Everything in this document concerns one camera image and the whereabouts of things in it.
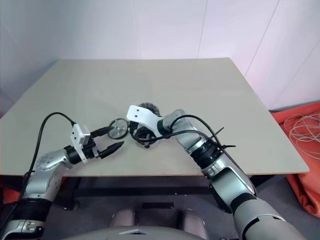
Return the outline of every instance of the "beige tabletop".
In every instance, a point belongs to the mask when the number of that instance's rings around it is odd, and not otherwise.
[[[125,118],[130,105],[154,103],[161,115],[176,109],[204,119],[249,175],[303,173],[309,169],[259,97],[229,58],[182,60],[59,60],[1,119],[2,175],[29,168],[41,122],[63,112],[91,131]],[[38,157],[71,144],[71,126],[61,116],[47,122]],[[174,138],[152,149],[128,135],[105,159],[79,163],[66,176],[201,175]],[[96,140],[105,148],[115,142]]]

